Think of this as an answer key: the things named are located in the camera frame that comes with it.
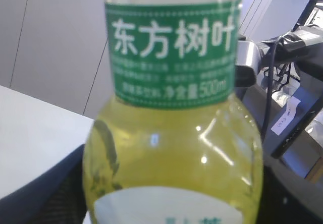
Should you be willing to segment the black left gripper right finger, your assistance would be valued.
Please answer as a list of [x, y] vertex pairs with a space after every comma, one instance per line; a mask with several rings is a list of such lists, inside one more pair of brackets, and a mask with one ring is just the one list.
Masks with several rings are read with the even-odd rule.
[[263, 157], [259, 223], [322, 223], [322, 187], [269, 155]]

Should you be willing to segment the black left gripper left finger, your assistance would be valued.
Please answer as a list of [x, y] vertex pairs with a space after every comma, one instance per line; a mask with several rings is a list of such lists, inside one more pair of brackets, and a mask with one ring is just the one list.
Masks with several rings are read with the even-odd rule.
[[1, 223], [83, 223], [84, 145], [35, 180], [1, 199]]

